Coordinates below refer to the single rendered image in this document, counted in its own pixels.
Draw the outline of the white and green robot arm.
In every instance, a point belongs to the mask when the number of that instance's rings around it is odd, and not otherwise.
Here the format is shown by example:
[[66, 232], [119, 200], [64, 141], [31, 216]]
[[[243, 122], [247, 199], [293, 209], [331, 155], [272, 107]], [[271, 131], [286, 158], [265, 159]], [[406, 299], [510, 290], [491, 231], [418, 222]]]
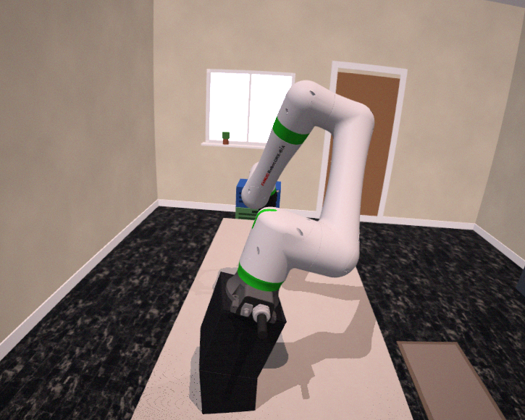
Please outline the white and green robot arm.
[[276, 322], [280, 286], [291, 269], [342, 277], [358, 263], [361, 194], [374, 130], [374, 115], [364, 104], [310, 80], [293, 84], [259, 162], [251, 167], [241, 198], [250, 209], [273, 205], [279, 192], [276, 182], [315, 126], [333, 137], [319, 221], [276, 207], [261, 209], [238, 270], [225, 287], [232, 301], [230, 312], [257, 322], [261, 339], [268, 336], [267, 323]]

